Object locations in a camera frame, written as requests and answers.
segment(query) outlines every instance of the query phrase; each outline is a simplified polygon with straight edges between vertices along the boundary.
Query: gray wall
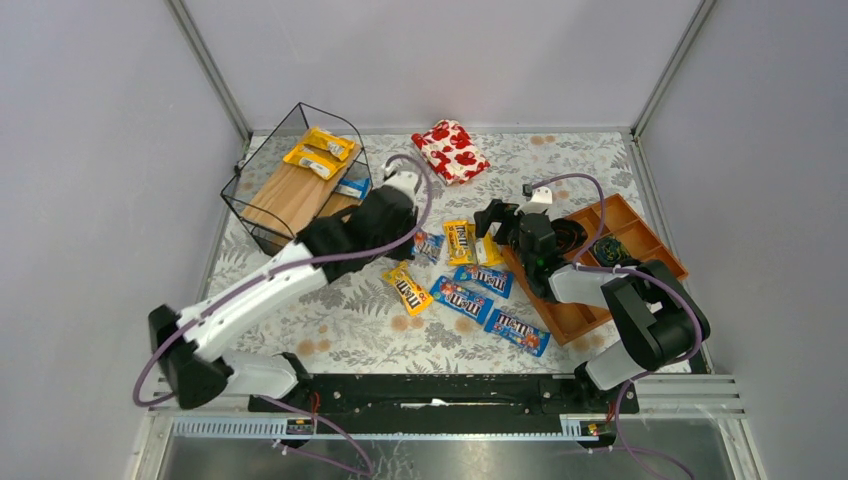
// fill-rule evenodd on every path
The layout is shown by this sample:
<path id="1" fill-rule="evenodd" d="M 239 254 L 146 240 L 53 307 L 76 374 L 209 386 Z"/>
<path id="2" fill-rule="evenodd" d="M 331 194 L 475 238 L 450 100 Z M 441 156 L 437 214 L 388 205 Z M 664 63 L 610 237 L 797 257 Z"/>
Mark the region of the gray wall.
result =
<path id="1" fill-rule="evenodd" d="M 245 117 L 631 125 L 698 0 L 187 0 Z"/>
<path id="2" fill-rule="evenodd" d="M 644 136 L 769 478 L 844 478 L 848 2 L 721 1 Z"/>
<path id="3" fill-rule="evenodd" d="M 162 1 L 0 3 L 0 478 L 120 478 L 240 142 Z"/>

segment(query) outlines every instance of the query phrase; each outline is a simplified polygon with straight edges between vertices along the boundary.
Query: wooden tray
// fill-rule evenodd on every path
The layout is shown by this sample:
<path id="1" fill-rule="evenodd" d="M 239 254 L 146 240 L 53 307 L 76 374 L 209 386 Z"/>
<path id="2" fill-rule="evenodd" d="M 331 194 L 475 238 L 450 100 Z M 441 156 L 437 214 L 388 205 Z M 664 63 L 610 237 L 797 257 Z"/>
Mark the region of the wooden tray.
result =
<path id="1" fill-rule="evenodd" d="M 678 280 L 686 278 L 689 273 L 683 267 L 683 264 L 662 244 L 656 234 L 621 195 L 616 194 L 607 198 L 604 204 L 606 205 L 606 221 L 604 222 L 602 237 L 613 235 L 624 244 L 634 258 L 641 261 L 662 260 Z M 566 218 L 583 225 L 583 228 L 591 237 L 601 222 L 600 211 L 600 203 L 595 203 L 572 213 Z M 571 261 L 575 253 L 577 252 L 571 252 L 565 258 Z M 602 308 L 580 303 L 552 304 L 539 299 L 530 291 L 527 278 L 524 276 L 524 269 L 521 267 L 515 252 L 509 247 L 504 247 L 503 256 L 509 269 L 515 273 L 516 281 L 530 297 L 530 302 L 539 312 L 558 344 L 564 345 L 600 327 L 612 318 L 609 311 Z M 580 263 L 598 266 L 595 257 L 589 252 L 586 252 L 580 258 Z"/>
<path id="2" fill-rule="evenodd" d="M 329 180 L 321 179 L 308 168 L 283 163 L 280 159 L 280 166 L 254 195 L 250 201 L 250 206 L 245 207 L 242 217 L 251 223 L 288 237 L 294 236 L 308 225 L 319 210 L 321 210 L 322 215 L 329 215 L 344 208 L 350 203 L 336 200 L 333 202 L 336 208 L 331 211 L 333 207 L 329 203 L 325 206 L 325 202 L 328 201 L 331 194 L 349 198 L 341 194 L 333 194 L 333 190 L 339 181 L 344 178 L 354 159 L 359 156 L 361 148 L 357 145 L 351 152 L 345 166 Z M 351 198 L 351 201 L 358 203 L 358 200 L 353 198 Z"/>

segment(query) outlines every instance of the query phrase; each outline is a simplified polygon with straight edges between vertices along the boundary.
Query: floral tablecloth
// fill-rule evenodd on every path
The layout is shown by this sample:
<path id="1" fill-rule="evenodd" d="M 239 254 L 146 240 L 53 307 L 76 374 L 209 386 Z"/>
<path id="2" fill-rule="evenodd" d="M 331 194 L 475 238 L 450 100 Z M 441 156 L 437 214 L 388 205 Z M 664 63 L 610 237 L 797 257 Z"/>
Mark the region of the floral tablecloth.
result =
<path id="1" fill-rule="evenodd" d="M 433 177 L 433 210 L 425 224 L 428 232 L 441 233 L 444 221 L 470 218 L 492 198 L 521 203 L 522 184 L 564 172 L 596 176 L 605 194 L 620 193 L 643 214 L 618 133 L 472 132 L 472 138 L 492 166 L 465 185 L 445 186 Z M 248 155 L 264 140 L 265 137 L 255 137 Z M 389 156 L 417 154 L 409 135 L 368 135 L 364 142 L 378 184 L 377 179 L 381 178 L 378 169 Z M 266 146 L 273 155 L 251 161 L 241 178 L 239 195 L 246 194 L 249 199 L 288 148 L 288 144 Z M 555 191 L 554 208 L 549 212 L 552 218 L 597 201 L 597 192 L 586 181 L 556 182 L 552 187 Z M 423 204 L 423 199 L 422 192 L 419 204 Z M 210 295 L 268 260 L 232 215 L 221 241 L 213 274 L 208 279 Z M 445 249 L 438 265 L 417 259 L 410 264 L 412 276 L 429 289 L 439 275 L 452 271 L 446 265 L 446 256 Z M 389 259 L 378 259 L 360 272 L 304 295 L 250 329 L 238 340 L 236 348 L 265 355 L 295 352 L 312 373 L 570 373 L 619 338 L 613 323 L 607 322 L 563 347 L 552 339 L 545 353 L 536 358 L 436 302 L 418 316 L 410 317 L 397 292 L 380 276 L 395 264 Z M 494 299 L 496 308 L 546 330 L 518 285 L 509 299 Z M 673 365 L 664 371 L 686 372 L 689 366 Z"/>

